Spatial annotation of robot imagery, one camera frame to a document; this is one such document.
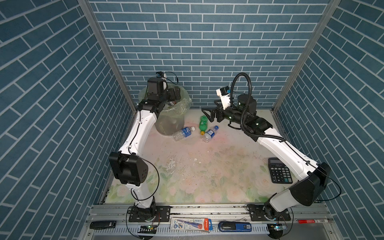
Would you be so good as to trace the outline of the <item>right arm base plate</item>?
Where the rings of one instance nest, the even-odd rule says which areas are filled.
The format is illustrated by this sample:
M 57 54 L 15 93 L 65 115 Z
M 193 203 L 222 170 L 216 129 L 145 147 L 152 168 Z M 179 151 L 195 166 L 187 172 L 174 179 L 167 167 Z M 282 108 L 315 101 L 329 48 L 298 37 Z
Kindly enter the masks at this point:
M 288 222 L 292 219 L 290 212 L 287 209 L 283 212 L 277 212 L 270 207 L 266 207 L 265 205 L 247 204 L 246 210 L 250 213 L 250 217 L 253 222 L 277 220 Z

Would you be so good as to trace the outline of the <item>blue label water bottle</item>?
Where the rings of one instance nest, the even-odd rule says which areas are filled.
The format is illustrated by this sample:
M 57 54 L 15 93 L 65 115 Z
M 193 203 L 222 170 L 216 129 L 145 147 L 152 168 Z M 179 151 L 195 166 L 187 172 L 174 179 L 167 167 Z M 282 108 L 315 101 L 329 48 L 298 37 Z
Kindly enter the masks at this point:
M 195 131 L 195 127 L 185 127 L 173 133 L 173 139 L 177 142 L 184 138 L 189 137 Z

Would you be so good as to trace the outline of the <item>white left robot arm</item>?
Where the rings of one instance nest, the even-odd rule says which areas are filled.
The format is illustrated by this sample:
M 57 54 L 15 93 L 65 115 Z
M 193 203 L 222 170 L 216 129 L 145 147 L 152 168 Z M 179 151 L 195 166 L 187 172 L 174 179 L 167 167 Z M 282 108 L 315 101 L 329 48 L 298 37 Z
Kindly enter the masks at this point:
M 146 95 L 139 102 L 132 130 L 117 152 L 109 155 L 115 179 L 131 191 L 137 207 L 150 211 L 155 207 L 155 197 L 146 184 L 149 173 L 147 161 L 142 158 L 151 128 L 168 102 L 179 100 L 180 92 L 169 88 L 168 78 L 148 79 Z

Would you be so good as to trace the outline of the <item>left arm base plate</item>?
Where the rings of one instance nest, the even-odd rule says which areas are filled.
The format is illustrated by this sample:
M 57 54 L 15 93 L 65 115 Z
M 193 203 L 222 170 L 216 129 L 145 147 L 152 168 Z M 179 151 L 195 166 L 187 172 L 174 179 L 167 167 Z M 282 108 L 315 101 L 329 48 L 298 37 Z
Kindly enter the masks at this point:
M 147 209 L 132 206 L 132 208 L 128 210 L 128 222 L 168 222 L 170 220 L 170 214 L 170 206 L 152 206 Z

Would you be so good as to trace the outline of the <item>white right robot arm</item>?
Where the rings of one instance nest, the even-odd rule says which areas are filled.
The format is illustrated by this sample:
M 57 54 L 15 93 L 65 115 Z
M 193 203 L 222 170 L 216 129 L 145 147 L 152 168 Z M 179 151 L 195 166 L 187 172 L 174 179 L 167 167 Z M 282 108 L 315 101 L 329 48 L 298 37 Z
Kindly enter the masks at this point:
M 234 104 L 234 87 L 241 77 L 247 81 L 248 92 L 241 95 L 243 101 Z M 217 90 L 220 99 L 214 101 L 216 107 L 203 108 L 202 112 L 210 122 L 228 120 L 238 124 L 239 131 L 272 152 L 296 177 L 297 182 L 265 202 L 264 213 L 269 219 L 273 219 L 288 208 L 296 205 L 311 206 L 317 201 L 331 179 L 331 167 L 300 152 L 271 123 L 259 117 L 252 89 L 249 75 L 239 73 L 234 77 L 231 86 Z

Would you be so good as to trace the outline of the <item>small blue label bottle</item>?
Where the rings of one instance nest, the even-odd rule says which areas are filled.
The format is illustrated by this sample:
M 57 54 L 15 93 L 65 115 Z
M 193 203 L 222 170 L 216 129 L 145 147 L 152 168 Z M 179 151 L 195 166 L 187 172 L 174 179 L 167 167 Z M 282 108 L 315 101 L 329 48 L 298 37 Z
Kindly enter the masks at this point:
M 210 128 L 209 130 L 207 130 L 203 136 L 203 141 L 205 143 L 208 143 L 210 142 L 213 137 L 215 136 L 216 132 L 218 131 L 219 127 L 218 126 L 213 126 L 212 128 Z

